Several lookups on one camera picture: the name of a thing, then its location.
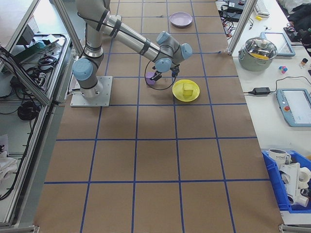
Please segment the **keyboard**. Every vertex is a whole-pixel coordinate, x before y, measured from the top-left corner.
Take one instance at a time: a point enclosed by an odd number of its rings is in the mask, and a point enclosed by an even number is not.
[[[270,16],[270,12],[267,10],[266,6],[264,5],[263,0],[257,0],[257,3],[254,8],[254,12],[257,16],[268,18]]]

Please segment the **yellow object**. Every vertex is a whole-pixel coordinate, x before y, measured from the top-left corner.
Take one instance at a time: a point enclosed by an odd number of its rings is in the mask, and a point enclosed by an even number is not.
[[[190,83],[183,84],[183,96],[192,96],[193,94],[193,85]]]
[[[256,57],[256,58],[259,58],[259,59],[262,59],[262,60],[269,60],[269,57],[266,57],[266,56],[263,56],[263,55],[260,55],[260,54],[257,54],[257,53],[251,53],[251,55],[253,57]]]
[[[175,82],[172,91],[176,99],[183,102],[193,101],[200,95],[198,84],[189,79],[181,79]]]
[[[257,19],[258,21],[261,21],[261,20],[262,20],[262,17],[256,16],[255,19]]]

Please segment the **table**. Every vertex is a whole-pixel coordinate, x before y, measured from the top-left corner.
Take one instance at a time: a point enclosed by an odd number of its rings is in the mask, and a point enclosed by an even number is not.
[[[241,86],[244,92],[251,91],[254,87],[269,87],[274,91],[276,80],[286,76],[305,76],[310,80],[308,70],[311,69],[310,57],[302,46],[294,46],[296,55],[291,58],[276,57],[270,66],[264,71],[248,71],[241,67],[238,59],[238,51],[249,38],[259,36],[266,28],[269,32],[282,32],[283,27],[288,23],[287,18],[281,11],[276,0],[265,0],[266,8],[270,11],[269,18],[263,18],[261,21],[255,19],[252,29],[245,27],[241,38],[233,52],[233,60],[238,72]],[[303,58],[309,59],[304,66],[299,66]],[[279,71],[280,66],[286,66],[288,71],[282,74]],[[287,78],[277,83],[278,88],[305,88],[311,92],[311,86],[303,78]],[[269,148],[278,148],[283,150],[295,150],[298,153],[307,156],[311,154],[311,129],[307,127],[290,127],[284,120],[276,94],[268,96],[245,95],[247,106],[254,124],[258,137],[259,145],[262,150]],[[310,215],[290,215],[286,211],[281,212],[285,224],[310,224]]]

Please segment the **blue bin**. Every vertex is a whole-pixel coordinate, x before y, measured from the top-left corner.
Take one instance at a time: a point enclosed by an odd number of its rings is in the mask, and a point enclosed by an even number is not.
[[[306,159],[304,156],[298,154],[294,150],[290,150],[287,152],[291,155],[292,160],[300,163],[300,167],[307,167],[311,170],[310,160]],[[311,214],[311,200],[309,200],[307,207],[303,207],[301,205],[290,205],[287,198],[285,185],[277,168],[276,162],[269,157],[268,151],[263,151],[262,154],[279,209],[282,211],[289,211],[292,214]]]

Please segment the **purple plate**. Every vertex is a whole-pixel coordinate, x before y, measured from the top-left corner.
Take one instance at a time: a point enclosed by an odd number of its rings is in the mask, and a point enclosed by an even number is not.
[[[186,27],[192,23],[192,16],[186,12],[175,12],[170,16],[172,25]]]

